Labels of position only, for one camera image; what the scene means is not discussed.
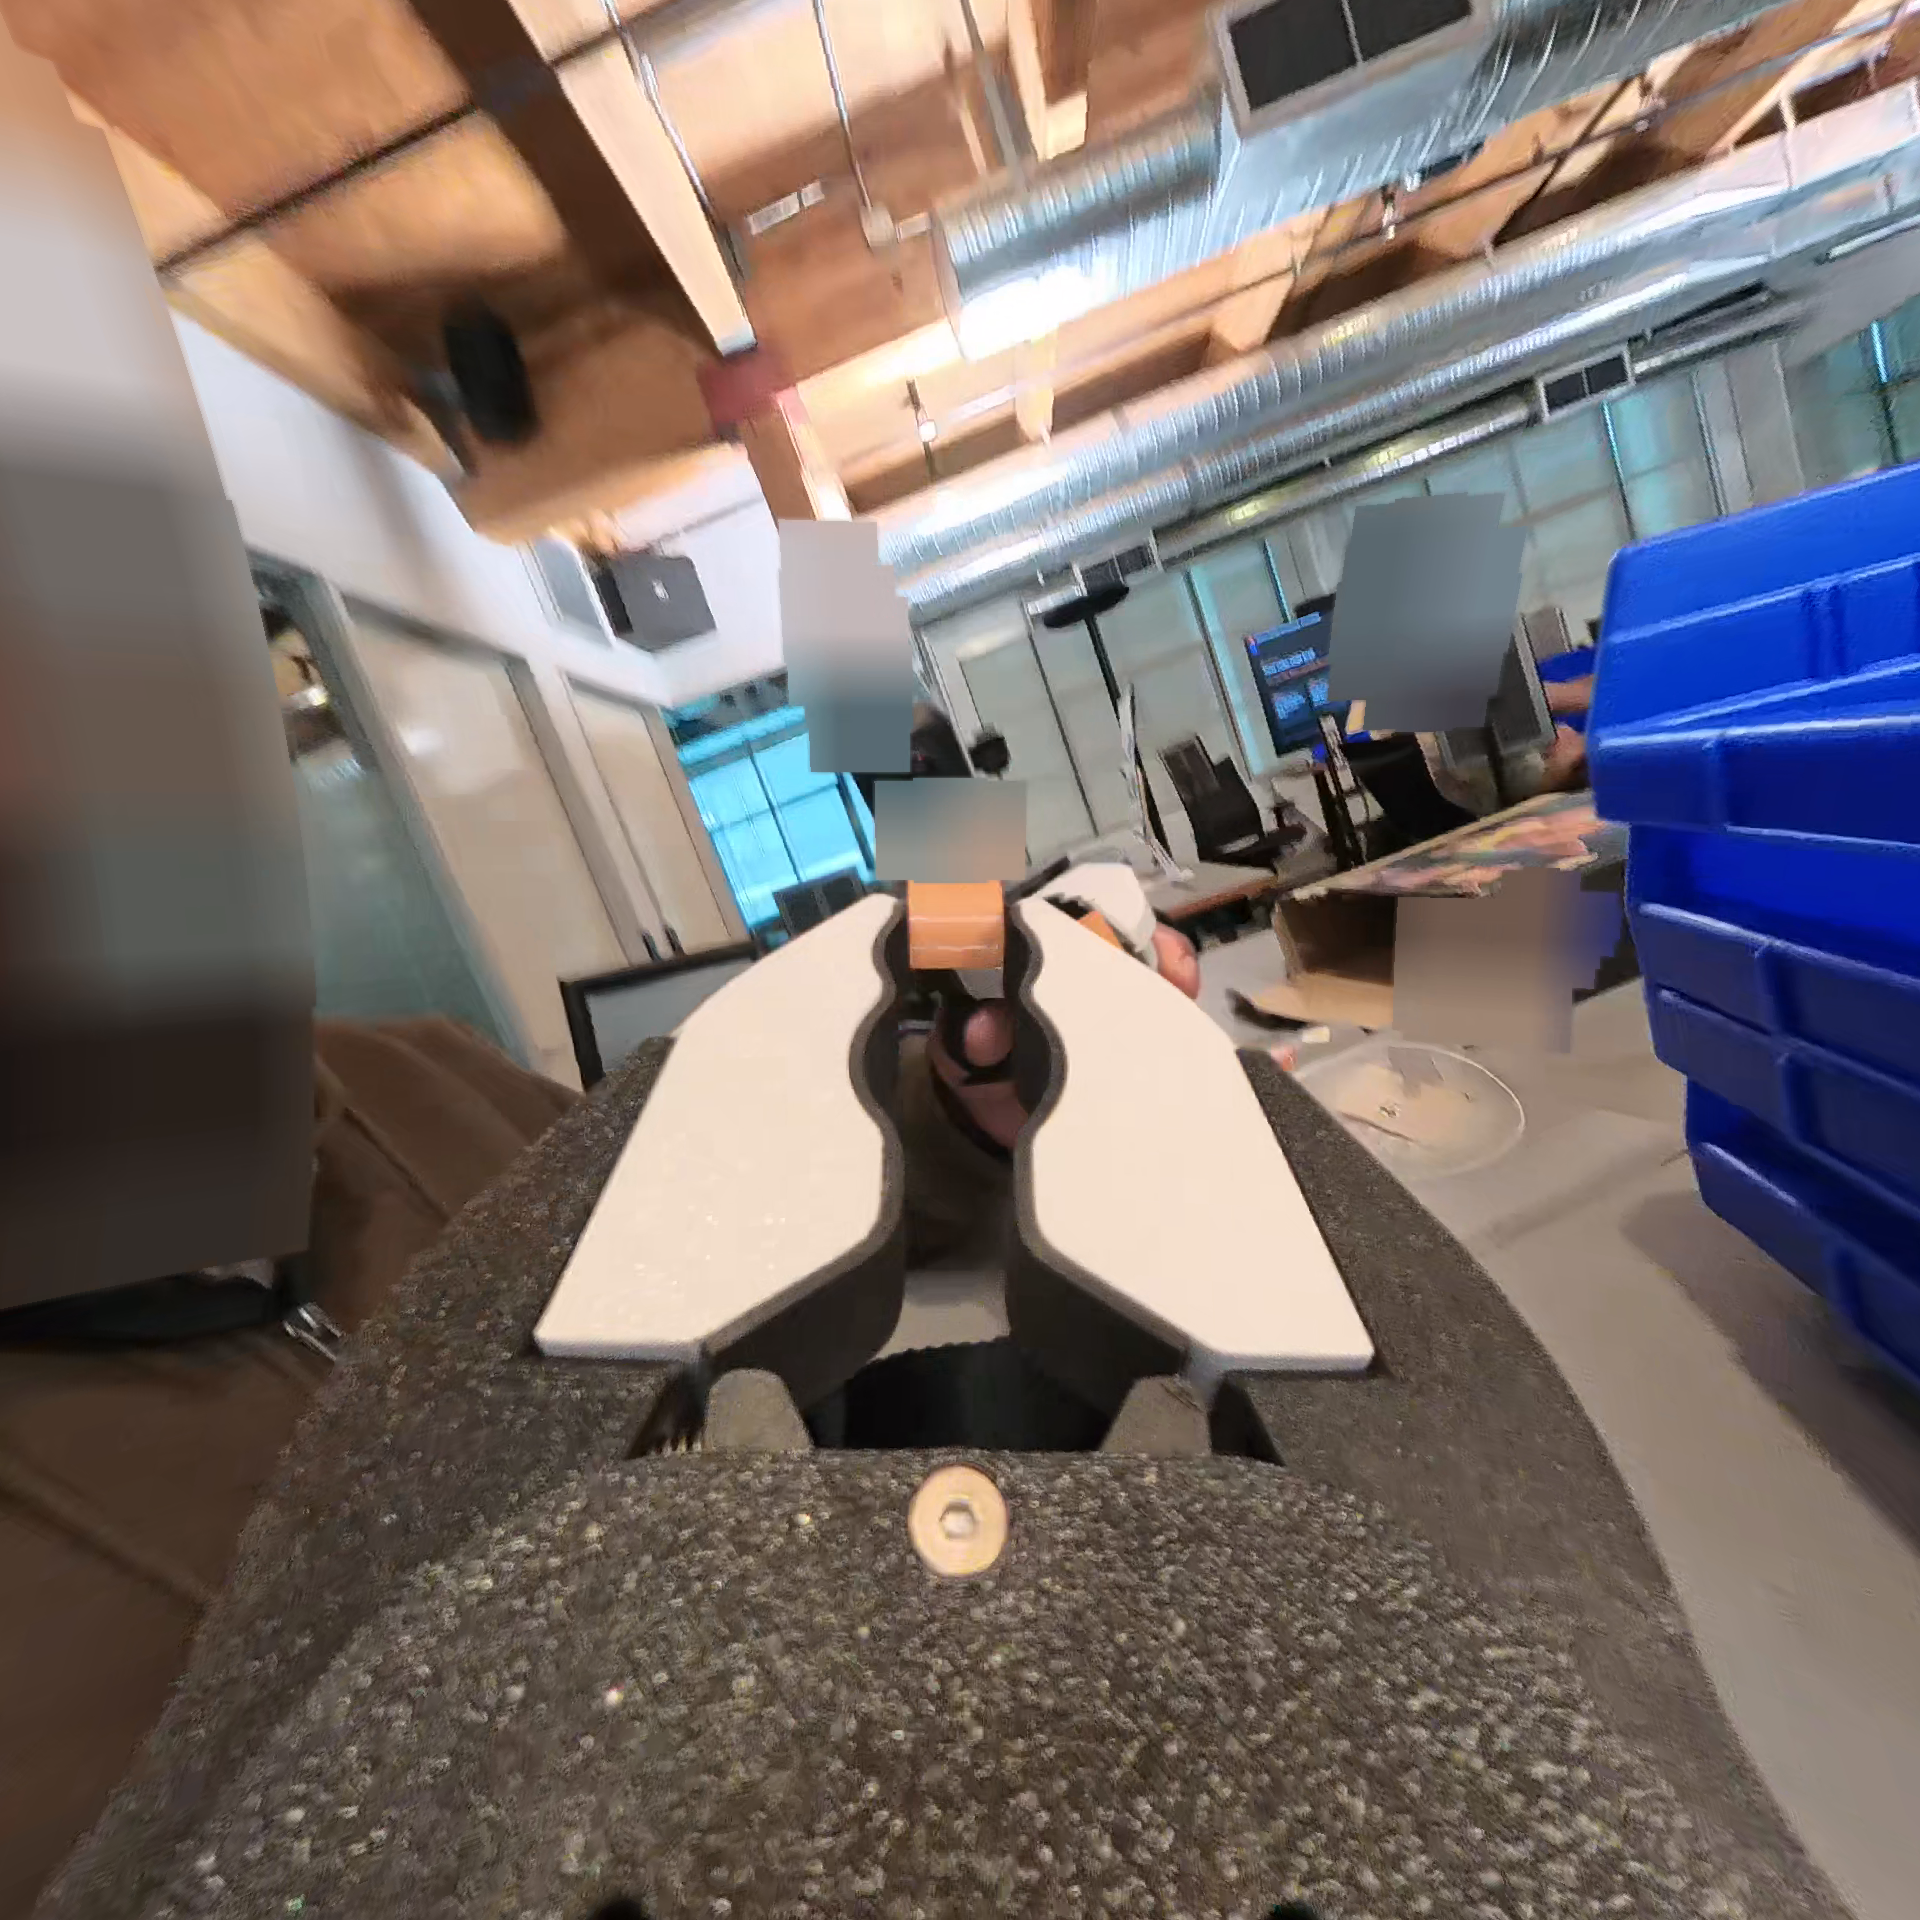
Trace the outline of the black office chair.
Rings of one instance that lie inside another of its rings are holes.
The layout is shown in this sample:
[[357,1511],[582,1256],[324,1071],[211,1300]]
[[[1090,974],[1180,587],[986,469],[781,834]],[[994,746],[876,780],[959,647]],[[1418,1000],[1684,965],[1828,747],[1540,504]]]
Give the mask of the black office chair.
[[1213,759],[1198,736],[1171,742],[1159,759],[1202,862],[1276,871],[1303,843],[1306,828],[1269,822],[1238,766]]

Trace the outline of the person's brown jacket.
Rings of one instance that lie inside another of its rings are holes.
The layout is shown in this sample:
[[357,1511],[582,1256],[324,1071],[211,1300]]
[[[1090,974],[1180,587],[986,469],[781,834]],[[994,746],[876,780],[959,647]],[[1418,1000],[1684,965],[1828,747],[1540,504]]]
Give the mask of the person's brown jacket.
[[580,1092],[445,1016],[317,1029],[306,1248],[2,1332],[2,1912],[147,1741],[338,1341]]

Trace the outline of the small orange brick assembly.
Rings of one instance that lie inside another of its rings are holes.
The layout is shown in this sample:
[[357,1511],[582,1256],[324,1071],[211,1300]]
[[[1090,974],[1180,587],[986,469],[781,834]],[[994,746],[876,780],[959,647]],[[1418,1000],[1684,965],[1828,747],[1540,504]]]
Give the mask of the small orange brick assembly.
[[909,880],[903,890],[906,959],[917,975],[994,975],[1005,956],[1002,880]]

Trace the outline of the grey desk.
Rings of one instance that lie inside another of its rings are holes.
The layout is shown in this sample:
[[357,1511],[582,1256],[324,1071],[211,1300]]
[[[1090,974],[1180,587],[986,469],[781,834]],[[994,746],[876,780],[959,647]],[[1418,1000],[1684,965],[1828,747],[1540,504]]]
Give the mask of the grey desk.
[[1482,1059],[1518,1143],[1409,1186],[1569,1375],[1797,1838],[1854,1915],[1916,1915],[1916,1396],[1706,1208],[1636,982]]

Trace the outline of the black computer monitor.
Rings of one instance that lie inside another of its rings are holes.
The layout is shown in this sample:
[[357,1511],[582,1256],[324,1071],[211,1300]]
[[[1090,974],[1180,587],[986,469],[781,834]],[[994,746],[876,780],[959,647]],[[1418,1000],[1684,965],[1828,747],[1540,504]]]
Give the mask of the black computer monitor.
[[1279,759],[1321,752],[1325,724],[1337,731],[1348,724],[1350,706],[1331,694],[1332,607],[1332,594],[1314,596],[1292,619],[1241,642],[1267,739]]

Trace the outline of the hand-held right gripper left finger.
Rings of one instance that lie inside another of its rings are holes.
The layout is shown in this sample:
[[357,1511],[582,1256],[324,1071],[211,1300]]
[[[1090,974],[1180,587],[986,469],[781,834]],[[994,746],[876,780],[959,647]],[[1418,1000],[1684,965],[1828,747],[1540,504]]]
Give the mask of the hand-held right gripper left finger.
[[550,1360],[855,1372],[906,1298],[906,904],[869,896],[673,1038],[561,1274]]

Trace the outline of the colourful printed toy box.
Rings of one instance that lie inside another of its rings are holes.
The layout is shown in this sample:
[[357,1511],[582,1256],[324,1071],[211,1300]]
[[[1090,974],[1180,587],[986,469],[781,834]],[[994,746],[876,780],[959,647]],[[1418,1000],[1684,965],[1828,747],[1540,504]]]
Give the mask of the colourful printed toy box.
[[1258,1020],[1445,1046],[1565,1052],[1573,1006],[1639,968],[1625,828],[1546,795],[1311,880],[1273,911],[1282,978]]

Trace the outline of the person's left hand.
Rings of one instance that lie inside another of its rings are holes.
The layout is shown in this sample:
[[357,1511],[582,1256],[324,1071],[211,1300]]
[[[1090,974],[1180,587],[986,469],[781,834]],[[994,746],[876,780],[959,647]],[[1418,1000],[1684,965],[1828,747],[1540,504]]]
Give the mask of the person's left hand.
[[1009,1162],[1031,1119],[1018,1087],[1018,1008],[959,989],[940,997],[924,1056],[948,1125],[981,1152]]

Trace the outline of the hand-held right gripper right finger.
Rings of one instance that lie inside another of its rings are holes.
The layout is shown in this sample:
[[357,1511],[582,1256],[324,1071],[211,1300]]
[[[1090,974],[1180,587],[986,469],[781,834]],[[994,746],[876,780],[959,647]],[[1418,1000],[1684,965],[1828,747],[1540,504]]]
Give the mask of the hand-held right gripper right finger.
[[1044,898],[1011,920],[1011,1331],[1055,1379],[1362,1375],[1375,1343],[1228,1035]]

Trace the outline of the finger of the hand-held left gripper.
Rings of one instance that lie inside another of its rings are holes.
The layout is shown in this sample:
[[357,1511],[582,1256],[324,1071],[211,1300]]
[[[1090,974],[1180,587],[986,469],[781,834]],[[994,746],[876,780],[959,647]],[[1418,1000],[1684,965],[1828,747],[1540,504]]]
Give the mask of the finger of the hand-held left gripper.
[[1076,862],[1034,877],[1029,893],[1113,947],[1155,947],[1159,916],[1138,872],[1119,862]]

